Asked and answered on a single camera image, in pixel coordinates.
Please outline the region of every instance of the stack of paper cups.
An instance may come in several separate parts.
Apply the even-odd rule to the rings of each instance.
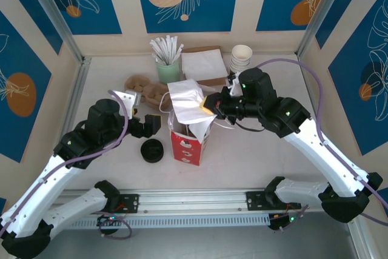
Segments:
[[[247,45],[236,45],[232,49],[230,70],[234,73],[244,71],[250,63],[252,49]]]

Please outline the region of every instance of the beige wall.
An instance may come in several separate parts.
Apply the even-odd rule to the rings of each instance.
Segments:
[[[212,33],[178,33],[186,47],[221,45],[230,51],[235,44],[246,44],[260,52],[294,52],[304,31],[256,32],[264,0],[236,0],[232,31]],[[149,42],[155,34],[147,34],[140,0],[112,0],[122,35],[75,36],[85,55],[125,55],[151,52]]]
[[[0,197],[7,199],[8,208],[36,179],[58,142],[78,65],[65,45],[59,56],[54,52],[18,0],[1,0],[0,11],[52,73],[22,162],[0,155]]]
[[[353,0],[343,14],[322,50],[314,40],[301,60],[309,65],[321,78],[324,90],[323,130],[326,135],[357,165],[368,172],[378,172],[384,182],[381,188],[388,187],[388,143],[362,156],[355,141],[352,129],[346,118],[340,98],[330,77],[328,66],[334,60],[342,46],[365,17],[376,0]],[[307,85],[313,102],[318,100],[318,89],[313,78],[306,73]],[[388,221],[383,207],[372,198],[366,213]],[[380,254],[388,254],[388,227],[367,222]]]

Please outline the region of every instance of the white bracket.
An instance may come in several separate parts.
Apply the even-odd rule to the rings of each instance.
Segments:
[[[125,108],[127,109],[128,119],[132,119],[132,109],[134,106],[138,106],[140,104],[141,94],[131,90],[127,90],[125,93],[120,91],[113,92],[115,92],[123,101]],[[122,108],[120,108],[120,113],[124,115]]]

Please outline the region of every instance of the tissue box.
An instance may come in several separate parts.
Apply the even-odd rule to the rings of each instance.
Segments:
[[[194,137],[185,134],[185,125],[176,120],[174,111],[169,113],[168,125],[174,159],[199,166],[202,153],[206,147],[211,126],[207,129],[202,144]]]

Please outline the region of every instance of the cable tie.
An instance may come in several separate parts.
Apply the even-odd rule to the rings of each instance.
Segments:
[[[6,223],[14,223],[16,221],[16,219],[12,219],[11,217],[8,217],[4,220]]]

